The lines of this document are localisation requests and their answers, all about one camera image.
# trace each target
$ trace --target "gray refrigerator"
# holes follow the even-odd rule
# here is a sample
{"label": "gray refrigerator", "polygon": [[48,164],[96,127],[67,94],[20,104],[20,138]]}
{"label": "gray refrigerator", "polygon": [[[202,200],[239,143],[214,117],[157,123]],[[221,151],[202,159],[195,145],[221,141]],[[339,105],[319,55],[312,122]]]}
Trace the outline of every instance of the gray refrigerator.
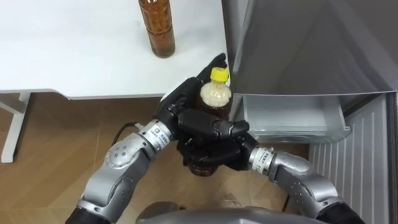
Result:
{"label": "gray refrigerator", "polygon": [[309,143],[317,172],[366,223],[398,223],[398,1],[223,10],[236,117],[260,141]]}

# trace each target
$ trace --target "table leg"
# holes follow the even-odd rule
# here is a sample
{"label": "table leg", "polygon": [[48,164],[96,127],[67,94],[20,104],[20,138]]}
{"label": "table leg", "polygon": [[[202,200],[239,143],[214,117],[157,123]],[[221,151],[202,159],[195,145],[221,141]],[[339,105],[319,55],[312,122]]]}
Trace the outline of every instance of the table leg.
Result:
{"label": "table leg", "polygon": [[19,95],[19,100],[0,94],[0,108],[14,114],[1,154],[2,163],[14,161],[14,153],[17,147],[19,134],[21,133],[29,98],[30,93],[21,93]]}

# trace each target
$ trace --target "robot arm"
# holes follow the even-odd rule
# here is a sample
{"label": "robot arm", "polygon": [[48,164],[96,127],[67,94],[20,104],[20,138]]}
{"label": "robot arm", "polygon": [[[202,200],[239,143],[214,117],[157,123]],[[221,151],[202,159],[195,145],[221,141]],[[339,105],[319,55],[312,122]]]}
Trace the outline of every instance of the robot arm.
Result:
{"label": "robot arm", "polygon": [[249,164],[284,190],[306,217],[316,218],[330,205],[343,202],[335,186],[301,157],[257,147]]}
{"label": "robot arm", "polygon": [[344,203],[330,180],[317,174],[312,164],[301,157],[259,147],[248,133],[211,144],[206,147],[207,152],[196,149],[190,142],[177,146],[186,161],[198,166],[224,164],[234,170],[257,171],[284,190],[306,217],[333,224],[364,224]]}
{"label": "robot arm", "polygon": [[[193,107],[201,86],[210,80],[213,67],[226,67],[225,54],[215,57],[197,77],[185,80],[158,105],[154,120],[120,142],[106,153],[103,165],[89,179],[67,224],[116,223],[130,202],[138,181],[145,175],[156,154],[170,141],[183,138],[178,117]],[[229,121],[219,121],[212,134],[230,138],[246,132],[247,123],[239,129]]]}
{"label": "robot arm", "polygon": [[155,119],[138,133],[113,145],[106,153],[103,165],[89,179],[66,223],[116,223],[129,204],[138,181],[171,138],[170,130]]}

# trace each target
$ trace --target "black cable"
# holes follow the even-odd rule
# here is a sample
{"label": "black cable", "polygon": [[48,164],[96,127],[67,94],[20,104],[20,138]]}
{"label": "black cable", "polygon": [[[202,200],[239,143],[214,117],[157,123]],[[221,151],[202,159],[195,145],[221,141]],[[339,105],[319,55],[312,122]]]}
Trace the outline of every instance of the black cable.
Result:
{"label": "black cable", "polygon": [[137,122],[135,122],[135,121],[134,121],[134,122],[128,122],[128,123],[124,124],[124,125],[119,129],[119,131],[118,131],[118,133],[116,134],[116,136],[114,137],[111,146],[113,146],[114,144],[117,143],[117,141],[118,141],[120,135],[122,134],[122,132],[123,132],[126,128],[131,127],[131,126],[135,126],[136,124],[137,124]]}
{"label": "black cable", "polygon": [[286,212],[286,208],[287,208],[287,205],[289,204],[289,201],[290,201],[290,196],[288,195],[286,198],[286,201],[284,203],[284,206],[282,208],[282,212]]}

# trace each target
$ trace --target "glass bottle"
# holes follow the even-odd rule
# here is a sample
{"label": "glass bottle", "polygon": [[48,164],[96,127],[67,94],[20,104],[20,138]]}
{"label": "glass bottle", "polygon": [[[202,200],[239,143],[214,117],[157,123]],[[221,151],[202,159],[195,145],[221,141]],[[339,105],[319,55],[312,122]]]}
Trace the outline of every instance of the glass bottle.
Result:
{"label": "glass bottle", "polygon": [[[206,83],[200,90],[197,98],[196,109],[219,117],[229,119],[232,105],[232,92],[226,85],[228,81],[228,70],[226,68],[213,68],[211,71],[211,82]],[[213,175],[218,167],[204,167],[196,164],[188,165],[191,172],[201,177]]]}
{"label": "glass bottle", "polygon": [[139,0],[150,46],[156,56],[167,58],[174,53],[175,41],[169,0]]}

